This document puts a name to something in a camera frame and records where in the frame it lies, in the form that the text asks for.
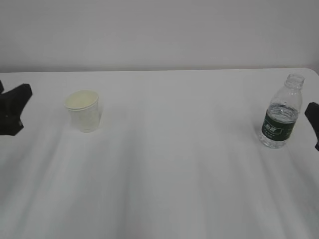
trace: cup rim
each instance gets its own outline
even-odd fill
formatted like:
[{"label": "cup rim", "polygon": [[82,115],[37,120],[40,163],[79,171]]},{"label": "cup rim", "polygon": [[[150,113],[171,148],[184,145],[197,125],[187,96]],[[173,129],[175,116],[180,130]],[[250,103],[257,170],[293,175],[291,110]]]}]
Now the cup rim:
[{"label": "cup rim", "polygon": [[[76,94],[80,94],[80,93],[84,93],[84,92],[86,92],[86,93],[89,92],[90,94],[93,94],[93,95],[95,96],[94,100],[93,100],[90,104],[88,104],[87,106],[84,106],[84,107],[70,107],[70,106],[67,105],[67,101],[68,101],[71,97],[75,96]],[[80,91],[76,91],[76,92],[73,92],[72,94],[70,94],[70,95],[65,99],[65,101],[64,101],[64,106],[65,106],[68,110],[70,110],[70,111],[82,111],[82,110],[85,110],[85,109],[90,108],[90,107],[92,107],[93,105],[95,105],[95,104],[97,103],[98,99],[99,99],[99,95],[98,95],[98,93],[96,93],[95,91],[91,91],[91,90],[80,90]]]}]

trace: plastic cup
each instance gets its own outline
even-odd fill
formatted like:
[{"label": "plastic cup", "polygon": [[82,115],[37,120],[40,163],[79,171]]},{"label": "plastic cup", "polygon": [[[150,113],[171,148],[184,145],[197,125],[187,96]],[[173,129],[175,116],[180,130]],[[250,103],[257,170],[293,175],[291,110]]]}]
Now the plastic cup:
[{"label": "plastic cup", "polygon": [[71,114],[71,123],[84,133],[93,132],[99,126],[99,95],[94,91],[77,91],[65,100],[65,107]]}]

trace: white wall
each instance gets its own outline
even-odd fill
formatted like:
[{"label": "white wall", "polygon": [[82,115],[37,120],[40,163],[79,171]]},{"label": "white wall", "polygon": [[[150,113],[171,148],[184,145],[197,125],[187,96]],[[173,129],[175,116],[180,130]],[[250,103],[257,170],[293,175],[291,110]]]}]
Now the white wall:
[{"label": "white wall", "polygon": [[319,0],[0,0],[0,71],[306,66]]}]

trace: water bottle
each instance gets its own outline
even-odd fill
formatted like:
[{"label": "water bottle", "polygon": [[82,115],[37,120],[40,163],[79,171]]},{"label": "water bottle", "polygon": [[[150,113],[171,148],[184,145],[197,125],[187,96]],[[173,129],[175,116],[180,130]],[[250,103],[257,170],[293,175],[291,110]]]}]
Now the water bottle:
[{"label": "water bottle", "polygon": [[267,147],[280,148],[290,137],[303,103],[304,80],[303,76],[290,74],[285,85],[271,99],[259,135]]}]

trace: black clamp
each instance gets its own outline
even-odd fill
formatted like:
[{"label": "black clamp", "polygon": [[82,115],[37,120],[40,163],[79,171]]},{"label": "black clamp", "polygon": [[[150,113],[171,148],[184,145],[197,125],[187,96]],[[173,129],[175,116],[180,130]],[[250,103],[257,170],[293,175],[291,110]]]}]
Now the black clamp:
[{"label": "black clamp", "polygon": [[314,102],[310,103],[306,109],[305,115],[316,133],[318,142],[315,148],[319,151],[319,105]]},{"label": "black clamp", "polygon": [[23,129],[21,113],[32,96],[29,84],[22,84],[8,92],[0,81],[0,135],[16,135]]}]

